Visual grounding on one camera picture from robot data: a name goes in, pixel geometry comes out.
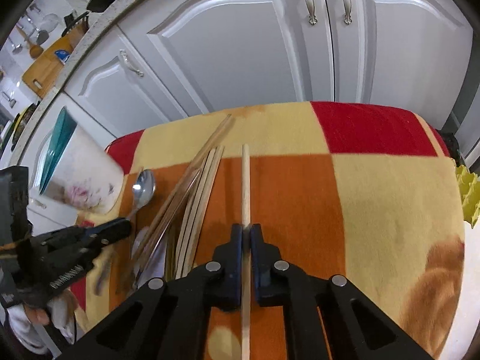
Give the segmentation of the left hand white glove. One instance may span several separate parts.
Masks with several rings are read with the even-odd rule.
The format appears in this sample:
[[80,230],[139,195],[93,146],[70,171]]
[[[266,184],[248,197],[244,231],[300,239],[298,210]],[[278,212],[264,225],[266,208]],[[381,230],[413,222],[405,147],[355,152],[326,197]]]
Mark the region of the left hand white glove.
[[7,308],[4,328],[12,343],[26,359],[50,359],[51,352],[34,328],[34,324],[48,326],[53,323],[66,341],[72,345],[80,332],[75,317],[78,301],[70,290],[51,299],[46,309],[26,305]]

